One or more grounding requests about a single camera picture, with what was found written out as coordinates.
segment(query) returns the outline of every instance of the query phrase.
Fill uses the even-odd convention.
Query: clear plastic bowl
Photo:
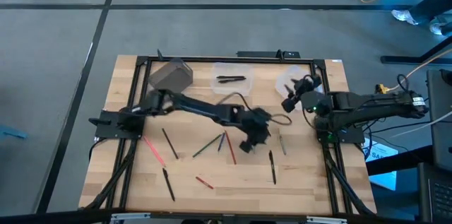
[[[217,76],[244,76],[246,79],[243,81],[218,83]],[[227,95],[238,92],[243,96],[248,96],[253,88],[253,80],[254,72],[253,67],[250,65],[216,62],[212,67],[210,87],[217,94]]]

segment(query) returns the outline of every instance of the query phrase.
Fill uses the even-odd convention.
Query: pencil
[[[229,144],[229,149],[231,150],[232,160],[234,161],[234,165],[237,165],[237,161],[235,161],[234,151],[232,150],[231,140],[229,140],[229,135],[227,134],[227,131],[225,131],[225,134],[227,143]]]
[[[174,156],[175,156],[176,159],[178,160],[178,159],[179,159],[179,156],[177,156],[177,153],[176,153],[176,151],[174,150],[174,147],[172,147],[172,143],[171,143],[171,141],[170,141],[170,138],[168,138],[167,132],[166,132],[165,129],[163,129],[163,128],[162,128],[162,131],[163,131],[163,134],[165,135],[165,138],[166,138],[167,141],[168,141],[169,146],[171,147],[171,150],[172,150]]]
[[[221,136],[221,134],[219,134],[218,136],[216,136],[212,141],[210,141],[208,144],[206,144],[204,147],[202,147],[199,151],[197,151],[195,154],[193,154],[193,158],[195,158],[199,153],[201,153],[202,151],[204,151],[207,147],[209,147],[209,145],[211,145],[213,142],[215,142],[217,139],[219,139]]]
[[[276,174],[275,174],[275,163],[273,162],[273,153],[268,153],[268,157],[270,158],[270,164],[271,164],[271,173],[273,175],[273,183],[276,184]]]
[[[282,153],[284,153],[284,155],[287,155],[286,151],[285,151],[285,146],[284,146],[284,142],[283,142],[283,137],[280,135],[280,143],[281,143],[281,148],[282,148]]]
[[[199,182],[202,182],[202,183],[203,183],[204,185],[206,185],[207,187],[213,189],[212,185],[208,184],[206,181],[202,180],[201,178],[196,177],[196,179],[197,179]]]
[[[223,133],[223,135],[221,136],[221,139],[220,139],[220,145],[218,145],[218,152],[220,152],[221,145],[223,144],[224,140],[225,140],[225,134]]]
[[[160,155],[158,155],[157,150],[155,150],[154,146],[149,142],[148,138],[146,138],[146,136],[143,136],[143,138],[144,141],[146,141],[146,143],[150,147],[150,150],[154,153],[155,157],[158,159],[158,161],[160,161],[163,167],[166,167],[165,163],[163,162],[163,159],[160,157]]]
[[[174,197],[174,193],[172,192],[172,189],[171,189],[170,181],[168,180],[168,172],[166,171],[165,168],[162,168],[162,170],[163,170],[163,175],[165,176],[165,181],[167,182],[169,193],[171,194],[171,198],[173,201],[176,201],[176,199]]]

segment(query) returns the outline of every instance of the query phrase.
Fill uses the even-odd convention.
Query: desk
[[[137,56],[118,56],[109,86],[105,109],[117,111],[126,106],[131,89]],[[152,71],[164,63],[153,62]],[[194,71],[194,82],[184,94],[206,102],[217,102],[223,95],[210,89],[210,62],[187,62]],[[331,90],[347,91],[343,64],[338,60],[325,60]],[[254,86],[246,100],[251,106],[261,106],[270,113],[282,113],[283,98],[275,90],[275,79],[289,64],[250,64],[254,68]],[[138,89],[143,77],[138,79]],[[240,103],[239,98],[230,102]],[[321,146],[315,132],[304,121],[301,112],[289,114],[293,124],[269,124],[271,137],[266,145],[259,145],[256,153],[245,153],[239,143],[245,134],[236,128],[213,123],[210,119],[187,112],[173,112],[167,116],[148,117],[145,135],[166,162],[169,180],[176,201],[173,202],[165,183],[162,166],[143,140],[138,142],[126,210],[141,212],[167,211],[175,213],[234,213],[278,215],[330,215],[331,206],[326,181],[326,170]],[[176,160],[161,128],[165,128],[179,155]],[[218,144],[207,148],[196,158],[191,156],[209,140],[222,133],[230,135],[237,165],[225,143],[220,153]],[[287,155],[278,141],[282,135]],[[80,206],[88,205],[111,177],[118,140],[105,141],[93,151]],[[277,184],[272,181],[268,151],[273,151]],[[372,211],[376,211],[366,164],[362,153],[354,145],[343,145],[343,162],[347,180],[358,197]],[[195,179],[203,178],[215,187],[207,188]],[[119,205],[122,181],[118,183],[113,206]],[[344,205],[340,185],[335,183],[339,209]]]

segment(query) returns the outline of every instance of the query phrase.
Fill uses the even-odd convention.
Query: red pencil
[[[202,182],[202,183],[203,183],[204,185],[206,185],[207,187],[213,189],[212,185],[208,184],[208,183],[207,183],[206,181],[204,181],[203,179],[201,179],[201,178],[199,178],[199,177],[196,177],[196,179],[197,179],[199,182]]]
[[[144,138],[144,141],[146,141],[146,143],[150,147],[150,150],[154,153],[155,157],[158,159],[158,161],[162,164],[163,167],[166,167],[165,163],[163,162],[162,157],[160,157],[160,155],[158,155],[158,152],[157,152],[157,150],[155,150],[154,146],[149,142],[149,140],[146,138],[146,136],[143,136],[143,138]]]
[[[229,149],[231,150],[232,160],[234,161],[234,165],[237,165],[237,161],[235,161],[234,151],[232,150],[231,140],[229,140],[229,135],[227,135],[227,131],[225,131],[227,144],[229,144]]]

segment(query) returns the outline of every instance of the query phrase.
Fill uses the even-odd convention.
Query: gray carpet
[[[0,0],[0,3],[99,3],[105,0]],[[378,4],[415,4],[421,0],[380,0]],[[113,0],[114,4],[359,4],[358,0]],[[0,216],[32,211],[44,171],[54,150],[80,76],[100,11],[0,11],[0,124],[29,133],[20,141],[0,141]],[[110,11],[93,69],[54,190],[50,211],[78,205],[96,117],[105,102],[118,54],[233,56],[239,50],[299,51],[302,57],[342,59],[350,90],[371,93],[376,83],[396,84],[413,66],[384,65],[381,55],[419,56],[443,40],[426,27],[394,20],[383,11]],[[410,78],[413,90],[427,94],[425,71]],[[374,129],[411,121],[390,118]],[[389,137],[399,131],[382,133]],[[392,143],[412,149],[431,142],[428,129]],[[398,176],[396,193],[415,189],[415,172]],[[379,213],[406,217],[384,207],[385,190],[375,188]]]

